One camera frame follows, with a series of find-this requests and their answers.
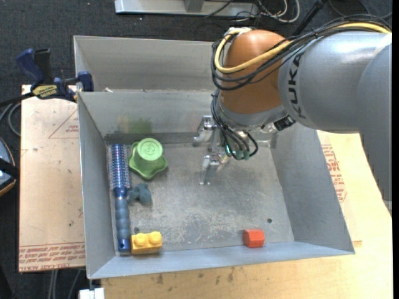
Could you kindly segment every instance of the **blue clamp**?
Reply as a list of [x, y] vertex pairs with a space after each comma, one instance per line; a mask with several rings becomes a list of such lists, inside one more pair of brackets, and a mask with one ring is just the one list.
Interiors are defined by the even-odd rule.
[[93, 79], [88, 71], [81, 71], [76, 78], [65, 81], [59, 77], [53, 77], [49, 49], [35, 52], [33, 49], [27, 49], [18, 55], [16, 63], [25, 75], [33, 79], [31, 93], [42, 100], [61, 98], [75, 102], [76, 92], [68, 87], [70, 83], [80, 82], [82, 90], [85, 92], [93, 92], [94, 90]]

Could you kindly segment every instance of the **bin floor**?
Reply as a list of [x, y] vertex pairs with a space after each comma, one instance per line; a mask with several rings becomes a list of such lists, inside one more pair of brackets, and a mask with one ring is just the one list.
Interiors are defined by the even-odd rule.
[[149, 181], [130, 171], [131, 186], [148, 183], [153, 200], [130, 206], [132, 233], [159, 230], [164, 251], [242, 245], [244, 229], [262, 229], [266, 243], [294, 241], [269, 148], [249, 161], [230, 159], [200, 185], [206, 154], [206, 147], [164, 145], [164, 171]]

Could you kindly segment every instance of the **yellow lego brick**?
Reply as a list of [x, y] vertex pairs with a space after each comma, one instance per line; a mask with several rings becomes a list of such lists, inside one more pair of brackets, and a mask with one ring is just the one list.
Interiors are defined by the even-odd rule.
[[151, 254], [158, 252], [162, 247], [162, 235], [160, 232], [139, 233], [131, 236], [130, 243], [130, 252], [132, 255]]

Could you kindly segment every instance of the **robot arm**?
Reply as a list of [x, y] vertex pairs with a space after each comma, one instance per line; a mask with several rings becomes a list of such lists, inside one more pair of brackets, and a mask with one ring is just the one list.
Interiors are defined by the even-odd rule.
[[[387, 26], [376, 19], [340, 19], [290, 39], [231, 29], [215, 43], [211, 66], [218, 87], [213, 118], [220, 128], [243, 143], [250, 131], [270, 123], [278, 130], [296, 121], [317, 130], [359, 132], [392, 209], [392, 32]], [[229, 151], [245, 151], [240, 140], [225, 138]]]

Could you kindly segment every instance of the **dark carpet floor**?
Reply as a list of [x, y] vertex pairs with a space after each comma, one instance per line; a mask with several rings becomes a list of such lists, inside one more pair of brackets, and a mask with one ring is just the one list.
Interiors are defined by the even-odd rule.
[[[393, 0], [330, 0], [343, 14], [369, 12], [385, 16], [392, 12]], [[299, 0], [301, 14], [293, 24], [280, 24], [273, 19], [262, 19], [247, 25], [277, 31], [290, 36], [316, 0]], [[329, 3], [307, 26], [320, 26], [339, 17]], [[392, 25], [392, 16], [386, 18]], [[206, 40], [219, 39], [234, 21], [222, 17], [169, 15], [116, 15], [114, 0], [0, 0], [0, 102], [19, 95], [21, 84], [30, 84], [15, 64], [17, 55], [27, 48], [50, 48], [53, 73], [73, 77], [74, 53], [72, 37], [112, 36], [146, 37], [149, 39]], [[19, 109], [13, 122], [19, 129]], [[0, 137], [8, 144], [19, 165], [20, 139], [0, 123]], [[51, 272], [18, 273], [17, 249], [19, 229], [19, 185], [0, 197], [0, 267], [9, 288], [18, 298], [47, 298]], [[76, 270], [61, 270], [57, 279], [57, 297], [67, 298]], [[85, 274], [78, 277], [76, 289], [87, 288]], [[7, 286], [1, 283], [0, 289]]]

